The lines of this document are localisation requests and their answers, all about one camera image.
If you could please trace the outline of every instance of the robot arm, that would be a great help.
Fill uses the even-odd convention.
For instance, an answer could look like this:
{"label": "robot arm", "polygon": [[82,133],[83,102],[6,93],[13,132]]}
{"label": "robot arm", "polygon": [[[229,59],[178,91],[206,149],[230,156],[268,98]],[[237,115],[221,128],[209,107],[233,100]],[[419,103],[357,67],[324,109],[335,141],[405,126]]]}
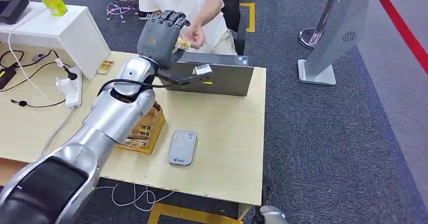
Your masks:
{"label": "robot arm", "polygon": [[0,223],[73,223],[96,187],[113,147],[125,141],[153,106],[151,87],[158,69],[169,69],[185,15],[167,11],[148,21],[138,42],[141,57],[129,59],[95,99],[82,127],[61,147],[20,170],[0,193]]}

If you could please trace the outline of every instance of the white cable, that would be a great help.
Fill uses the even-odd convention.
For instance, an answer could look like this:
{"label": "white cable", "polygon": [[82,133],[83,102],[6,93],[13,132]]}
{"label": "white cable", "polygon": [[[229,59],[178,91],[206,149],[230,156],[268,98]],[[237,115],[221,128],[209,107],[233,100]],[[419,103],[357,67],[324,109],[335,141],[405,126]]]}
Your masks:
{"label": "white cable", "polygon": [[39,156],[39,160],[42,159],[44,157],[44,155],[46,154],[46,151],[49,149],[50,145],[52,144],[52,142],[54,141],[55,137],[58,135],[58,132],[60,132],[60,130],[64,127],[64,125],[67,123],[67,121],[71,118],[71,116],[73,115],[73,113],[76,111],[76,107],[70,108],[70,113],[68,114],[68,116],[64,119],[64,121],[61,123],[61,125],[54,131],[54,133],[52,134],[51,137],[49,137],[49,139],[47,140],[40,156]]}
{"label": "white cable", "polygon": [[[129,202],[129,203],[126,203],[126,204],[119,204],[119,203],[117,203],[117,202],[115,201],[114,194],[115,194],[115,190],[116,190],[116,187],[118,186],[118,184],[116,184],[114,187],[113,187],[113,186],[102,186],[102,187],[97,187],[97,188],[95,188],[95,189],[96,189],[96,190],[97,190],[97,189],[113,189],[113,190],[112,190],[112,202],[113,202],[116,206],[127,206],[127,205],[130,205],[130,204],[134,204],[134,206],[135,206],[137,209],[141,210],[141,211],[151,211],[151,210],[153,209],[153,207],[154,207],[154,204],[155,204],[155,203],[157,203],[157,202],[159,202],[159,201],[161,201],[161,200],[163,200],[163,199],[167,198],[168,196],[170,196],[170,195],[172,195],[172,194],[174,194],[174,193],[175,193],[175,191],[172,191],[172,192],[171,192],[171,193],[169,193],[168,195],[166,195],[166,196],[164,196],[164,197],[162,197],[162,198],[160,198],[160,199],[156,200],[156,196],[154,195],[153,191],[149,190],[149,189],[148,189],[148,187],[146,186],[146,190],[145,190],[145,191],[143,191],[143,193],[141,193],[141,195],[140,195],[140,196],[138,196],[138,198],[137,198],[137,187],[136,187],[136,184],[133,184],[133,185],[134,185],[134,200],[133,200],[133,201],[131,201],[131,202]],[[144,194],[146,194],[146,193],[147,193],[147,195],[146,195],[146,201],[147,201],[147,203],[148,203],[148,204],[151,204],[151,207],[150,207],[149,209],[143,209],[143,208],[141,208],[141,207],[139,207],[139,206],[137,205],[137,201],[138,201],[139,199],[141,199],[141,197],[143,197],[143,195],[144,195]],[[150,200],[148,199],[148,194],[149,194],[149,193],[153,196],[153,201],[150,201]]]}
{"label": "white cable", "polygon": [[8,45],[9,45],[9,50],[11,51],[11,53],[12,53],[12,55],[14,56],[14,58],[15,58],[16,62],[18,63],[19,67],[21,68],[21,71],[22,71],[22,73],[24,74],[24,76],[25,76],[25,78],[27,79],[27,81],[28,81],[28,82],[30,82],[30,84],[31,84],[31,85],[33,85],[33,86],[34,86],[34,88],[36,88],[36,89],[40,92],[40,94],[43,96],[43,98],[44,98],[47,102],[51,103],[51,101],[50,101],[50,100],[48,100],[48,99],[46,98],[46,95],[44,95],[44,93],[39,89],[39,87],[37,87],[37,86],[33,83],[33,81],[31,81],[31,80],[30,80],[30,78],[28,78],[27,74],[25,73],[24,69],[22,68],[21,62],[19,62],[18,57],[16,56],[16,54],[15,54],[15,53],[14,53],[14,51],[12,50],[12,46],[11,46],[11,35],[12,35],[12,32],[13,32],[15,29],[13,29],[13,30],[11,30],[11,31],[9,32],[9,36],[8,36]]}
{"label": "white cable", "polygon": [[58,85],[58,101],[61,99],[61,84],[60,79],[55,76],[55,81],[57,82],[56,85]]}

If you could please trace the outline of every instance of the white t-shirt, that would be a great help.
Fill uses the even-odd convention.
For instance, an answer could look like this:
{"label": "white t-shirt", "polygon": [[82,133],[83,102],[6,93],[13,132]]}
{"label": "white t-shirt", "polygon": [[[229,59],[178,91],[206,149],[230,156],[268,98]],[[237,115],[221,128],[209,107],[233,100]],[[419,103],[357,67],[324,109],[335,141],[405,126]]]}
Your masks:
{"label": "white t-shirt", "polygon": [[[139,8],[144,12],[174,10],[186,14],[190,22],[199,13],[206,0],[139,0]],[[205,34],[204,45],[190,52],[210,53],[219,42],[221,36],[227,31],[225,18],[220,12],[212,21],[202,27]]]}

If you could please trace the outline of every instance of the black cord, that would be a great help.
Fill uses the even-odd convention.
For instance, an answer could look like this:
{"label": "black cord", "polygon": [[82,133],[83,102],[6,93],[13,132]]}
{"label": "black cord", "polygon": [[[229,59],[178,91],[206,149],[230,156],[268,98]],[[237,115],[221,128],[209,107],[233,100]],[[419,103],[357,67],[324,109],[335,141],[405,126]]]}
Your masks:
{"label": "black cord", "polygon": [[[29,79],[31,79],[35,74],[37,74],[37,72],[39,72],[42,68],[44,68],[45,66],[47,66],[47,65],[50,65],[50,64],[57,64],[56,62],[52,62],[52,63],[47,63],[47,64],[44,64],[43,66],[41,66],[38,70],[36,70],[36,72],[34,72],[30,77],[28,77]],[[12,87],[10,87],[10,88],[7,88],[7,89],[5,89],[5,90],[0,90],[0,92],[6,92],[6,91],[9,91],[9,90],[11,90],[11,89],[13,89],[13,88],[15,88],[15,87],[18,87],[19,85],[21,85],[21,84],[23,84],[23,83],[25,83],[25,82],[27,82],[28,81],[28,79],[25,79],[25,80],[23,80],[23,81],[21,81],[21,82],[19,82],[18,84],[16,84],[16,85],[14,85],[14,86],[12,86]]]}
{"label": "black cord", "polygon": [[[24,52],[23,51],[21,51],[21,50],[13,50],[13,51],[17,51],[17,52],[20,52],[21,53],[21,57],[19,58],[19,61],[21,61],[22,60],[22,58],[24,57]],[[7,51],[7,52],[5,52],[5,53],[3,53],[2,54],[2,56],[0,57],[0,66],[2,66],[3,68],[8,68],[8,67],[5,67],[3,64],[2,64],[2,61],[3,61],[3,58],[8,54],[8,53],[10,53],[11,51]]]}
{"label": "black cord", "polygon": [[[13,50],[13,51],[17,51],[17,52],[20,52],[20,53],[21,53],[21,57],[19,58],[19,61],[21,61],[21,60],[22,60],[22,58],[24,57],[24,52],[23,52],[23,51],[21,51],[21,50]],[[4,57],[4,56],[6,56],[6,55],[7,55],[8,53],[10,53],[10,52],[11,52],[11,51],[7,51],[7,52],[3,53],[3,54],[2,54],[2,56],[0,57],[0,66],[2,66],[3,68],[8,68],[8,67],[10,67],[10,66],[5,67],[4,65],[2,65],[3,57]],[[43,55],[43,56],[42,56],[42,57],[40,57],[37,61],[35,61],[35,62],[33,62],[33,63],[30,63],[30,64],[22,65],[22,67],[24,68],[24,67],[32,66],[32,65],[34,65],[34,64],[39,63],[41,60],[43,60],[43,59],[47,58],[47,57],[50,55],[50,53],[51,53],[51,52],[53,52],[53,53],[55,54],[55,56],[57,57],[57,59],[58,59],[58,58],[60,58],[60,56],[58,56],[58,53],[57,53],[55,50],[49,50],[49,52],[48,52],[46,55]]]}
{"label": "black cord", "polygon": [[180,81],[178,81],[178,80],[176,80],[176,79],[173,79],[173,78],[171,78],[171,77],[169,77],[169,76],[167,76],[167,75],[164,75],[164,74],[159,74],[159,73],[157,73],[156,75],[155,75],[156,77],[158,77],[158,78],[160,78],[160,79],[163,79],[163,80],[166,80],[166,81],[170,81],[170,82],[173,82],[173,83],[175,83],[175,84],[181,84],[180,83]]}
{"label": "black cord", "polygon": [[34,105],[30,105],[29,103],[27,103],[25,100],[21,100],[21,101],[16,101],[11,99],[12,103],[17,103],[19,106],[29,106],[31,108],[46,108],[46,107],[51,107],[51,106],[55,106],[55,105],[59,105],[61,103],[64,103],[66,100],[64,99],[63,101],[60,101],[58,103],[55,104],[49,104],[49,105],[42,105],[42,106],[34,106]]}
{"label": "black cord", "polygon": [[171,84],[166,84],[166,85],[154,85],[154,84],[147,84],[147,83],[143,83],[143,82],[139,82],[139,81],[134,81],[134,80],[130,80],[130,79],[112,79],[112,80],[108,80],[107,82],[105,82],[101,88],[98,91],[98,95],[100,95],[102,93],[102,91],[111,83],[130,83],[130,84],[137,84],[137,85],[141,85],[141,86],[146,86],[146,87],[150,87],[150,88],[167,88],[167,87],[171,87],[174,85],[179,85],[180,82],[174,82]]}

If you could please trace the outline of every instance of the laptop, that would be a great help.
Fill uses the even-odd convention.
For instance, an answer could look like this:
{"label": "laptop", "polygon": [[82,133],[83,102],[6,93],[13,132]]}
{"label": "laptop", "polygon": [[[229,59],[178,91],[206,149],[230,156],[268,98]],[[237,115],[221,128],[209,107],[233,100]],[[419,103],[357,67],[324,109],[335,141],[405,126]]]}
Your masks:
{"label": "laptop", "polygon": [[188,85],[171,86],[167,90],[198,92],[208,94],[225,94],[246,96],[254,68],[250,66],[247,56],[220,55],[186,52],[183,57],[168,71],[174,79],[191,77],[193,69],[199,65],[209,64],[213,74],[209,81]]}

